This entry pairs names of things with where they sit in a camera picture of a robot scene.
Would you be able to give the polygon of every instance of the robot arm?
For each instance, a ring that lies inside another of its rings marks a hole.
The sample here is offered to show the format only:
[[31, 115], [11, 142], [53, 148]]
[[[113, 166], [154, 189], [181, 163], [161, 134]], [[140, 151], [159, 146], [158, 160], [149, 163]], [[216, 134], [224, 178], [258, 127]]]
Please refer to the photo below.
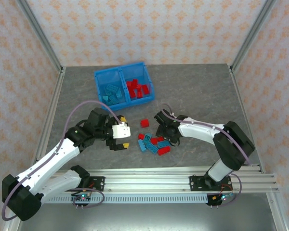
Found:
[[217, 128], [227, 132], [242, 148], [247, 156], [255, 150], [255, 146], [245, 135], [242, 129], [232, 121], [227, 124], [208, 124], [196, 121], [185, 115], [178, 117], [166, 115], [160, 111], [154, 118], [160, 124], [156, 135], [168, 139], [172, 143], [179, 141], [180, 137], [193, 137], [213, 144], [220, 156], [220, 159], [205, 174], [205, 183], [212, 188], [218, 185], [229, 173], [239, 170], [245, 162], [245, 158], [237, 147]]
[[[2, 201], [5, 202], [14, 187], [22, 179], [27, 178], [7, 203], [7, 206], [24, 221], [36, 214], [41, 205], [54, 195], [77, 187], [87, 187], [90, 174], [80, 166], [74, 166], [64, 175], [48, 182], [47, 180], [66, 162], [93, 145], [95, 139], [106, 140], [110, 150], [127, 149], [129, 145], [126, 143], [116, 144], [116, 139], [131, 135], [125, 118], [121, 115], [118, 117], [121, 123], [118, 123], [114, 117], [110, 118], [104, 109], [92, 110], [87, 120], [79, 122], [67, 131], [60, 149], [50, 161], [49, 158], [55, 153], [59, 143], [26, 171], [16, 177], [8, 175], [3, 179]], [[44, 166], [29, 175], [41, 165]]]

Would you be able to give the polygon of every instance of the red lego brick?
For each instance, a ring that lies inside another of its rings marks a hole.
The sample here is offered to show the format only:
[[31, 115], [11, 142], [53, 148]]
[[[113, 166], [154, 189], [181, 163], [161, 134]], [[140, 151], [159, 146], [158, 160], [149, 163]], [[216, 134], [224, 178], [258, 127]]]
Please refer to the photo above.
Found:
[[131, 88], [131, 83], [132, 83], [132, 81], [126, 81], [126, 85], [128, 88]]
[[156, 137], [151, 138], [150, 142], [151, 142], [152, 144], [154, 144], [154, 145], [157, 145], [158, 139], [157, 139]]
[[141, 91], [137, 92], [137, 99], [141, 99], [143, 97], [143, 94], [141, 93]]
[[138, 139], [139, 139], [139, 140], [143, 140], [143, 139], [144, 139], [144, 136], [145, 136], [144, 134], [139, 133], [139, 134], [138, 134]]
[[137, 87], [137, 84], [138, 84], [138, 80], [135, 78], [135, 79], [133, 79], [132, 82], [131, 82], [131, 87], [132, 87], [133, 89], [135, 89], [135, 88]]
[[145, 95], [150, 94], [149, 88], [146, 84], [141, 85], [141, 88], [143, 89]]
[[141, 84], [137, 84], [136, 90], [137, 90], [137, 91], [141, 91]]
[[132, 89], [132, 88], [128, 88], [128, 89], [129, 89], [131, 99], [136, 98], [136, 94], [134, 92], [134, 89]]
[[169, 146], [164, 147], [164, 148], [160, 148], [158, 150], [158, 155], [164, 155], [164, 154], [166, 154], [168, 152], [170, 152], [170, 147]]
[[150, 126], [149, 120], [148, 119], [144, 119], [144, 120], [140, 121], [140, 126], [142, 128], [147, 128], [148, 126]]

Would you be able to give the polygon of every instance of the teal lego brick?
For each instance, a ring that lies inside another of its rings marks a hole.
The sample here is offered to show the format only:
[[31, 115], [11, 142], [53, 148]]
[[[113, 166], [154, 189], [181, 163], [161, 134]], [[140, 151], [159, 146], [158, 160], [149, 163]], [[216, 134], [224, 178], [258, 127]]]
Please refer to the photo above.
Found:
[[114, 105], [114, 104], [113, 104], [111, 101], [109, 101], [109, 102], [106, 103], [106, 105], [107, 105], [107, 106], [112, 106], [112, 105]]
[[139, 144], [140, 150], [141, 150], [142, 152], [146, 151], [146, 147], [145, 147], [145, 145], [144, 145], [143, 140], [138, 140], [138, 144]]
[[104, 95], [104, 96], [103, 96], [103, 99], [104, 99], [106, 102], [108, 102], [108, 95]]
[[117, 96], [118, 99], [122, 99], [123, 98], [122, 92], [121, 92], [120, 89], [117, 90], [116, 96]]
[[119, 101], [115, 98], [114, 95], [111, 95], [111, 96], [109, 97], [109, 100], [110, 100], [113, 104], [119, 103]]
[[151, 134], [151, 133], [146, 133], [146, 134], [145, 134], [145, 137], [144, 137], [144, 139], [143, 139], [145, 145], [150, 142], [151, 137], [152, 137], [152, 134]]
[[117, 90], [118, 90], [118, 87], [116, 87], [116, 86], [114, 86], [114, 85], [111, 85], [111, 84], [108, 84], [107, 87], [106, 87], [106, 89], [107, 89], [108, 91], [111, 91], [111, 92], [113, 92], [113, 93], [116, 93]]
[[158, 142], [158, 148], [164, 148], [164, 147], [167, 147], [167, 146], [170, 146], [169, 141], [160, 141], [160, 142]]
[[106, 88], [104, 88], [104, 90], [105, 90], [105, 94], [106, 94], [107, 96], [111, 96], [111, 95], [112, 95], [112, 92], [111, 92], [111, 91], [108, 91]]
[[152, 143], [147, 143], [145, 146], [150, 152], [152, 152], [153, 154], [156, 154], [158, 152], [158, 148], [156, 146], [154, 146]]

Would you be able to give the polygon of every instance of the patterned wallpaper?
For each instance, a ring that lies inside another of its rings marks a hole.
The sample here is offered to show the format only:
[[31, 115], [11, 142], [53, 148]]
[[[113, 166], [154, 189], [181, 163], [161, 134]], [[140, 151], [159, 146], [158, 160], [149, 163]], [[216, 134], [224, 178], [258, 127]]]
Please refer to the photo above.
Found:
[[236, 79], [265, 170], [277, 173], [289, 206], [289, 0], [277, 1]]
[[0, 0], [0, 231], [1, 181], [31, 164], [57, 75], [16, 0]]
[[231, 64], [265, 0], [28, 0], [62, 65]]

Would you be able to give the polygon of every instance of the gray table surface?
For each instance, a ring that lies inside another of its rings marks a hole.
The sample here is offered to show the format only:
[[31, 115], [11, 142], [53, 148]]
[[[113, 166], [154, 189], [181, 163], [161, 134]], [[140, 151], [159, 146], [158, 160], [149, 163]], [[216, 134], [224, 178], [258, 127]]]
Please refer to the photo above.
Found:
[[[66, 69], [47, 151], [59, 142], [71, 110], [82, 101], [98, 99], [94, 72], [109, 67]], [[163, 108], [163, 103], [168, 103], [176, 116], [187, 115], [199, 121], [216, 124], [235, 121], [250, 136], [226, 64], [148, 65], [147, 69], [155, 87], [156, 99], [115, 111], [117, 115], [125, 116], [131, 127], [131, 136], [120, 140], [129, 142], [129, 149], [110, 151], [104, 141], [96, 141], [94, 146], [70, 160], [62, 169], [74, 165], [81, 165], [85, 169], [211, 166], [217, 161], [219, 156], [213, 145], [193, 138], [181, 138], [180, 146], [172, 147], [171, 152], [163, 156], [140, 151], [138, 133], [155, 134], [158, 123], [154, 116]], [[86, 119], [90, 111], [98, 106], [87, 104], [81, 107], [72, 117], [69, 127]], [[146, 118], [150, 121], [150, 127], [141, 128], [140, 121]], [[250, 159], [252, 163], [259, 162], [256, 152]]]

